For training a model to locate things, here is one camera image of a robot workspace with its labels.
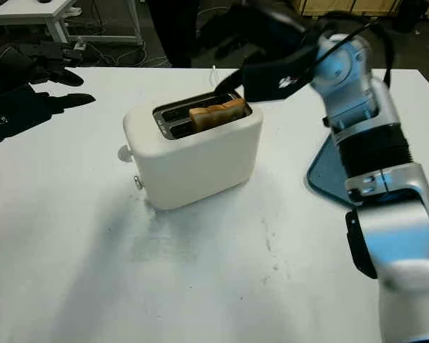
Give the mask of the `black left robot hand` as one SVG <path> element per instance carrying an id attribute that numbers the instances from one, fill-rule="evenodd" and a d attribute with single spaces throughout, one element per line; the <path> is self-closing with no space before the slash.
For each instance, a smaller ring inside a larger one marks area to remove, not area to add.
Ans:
<path id="1" fill-rule="evenodd" d="M 71 93 L 52 97 L 45 93 L 17 93 L 35 84 L 49 81 L 77 87 L 83 78 L 70 71 L 82 62 L 82 53 L 64 43 L 7 44 L 0 48 L 0 121 L 49 120 L 65 109 L 90 104 L 91 94 Z"/>

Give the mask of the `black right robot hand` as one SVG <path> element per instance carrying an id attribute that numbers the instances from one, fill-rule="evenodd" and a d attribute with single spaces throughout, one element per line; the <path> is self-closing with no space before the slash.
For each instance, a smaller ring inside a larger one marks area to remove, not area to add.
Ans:
<path id="1" fill-rule="evenodd" d="M 215 93 L 238 87 L 249 102 L 283 100 L 310 81 L 317 42 L 294 14 L 263 1 L 233 4 L 202 26 L 194 55 L 214 49 L 223 59 L 245 45 L 257 47 L 242 66 L 222 80 Z"/>

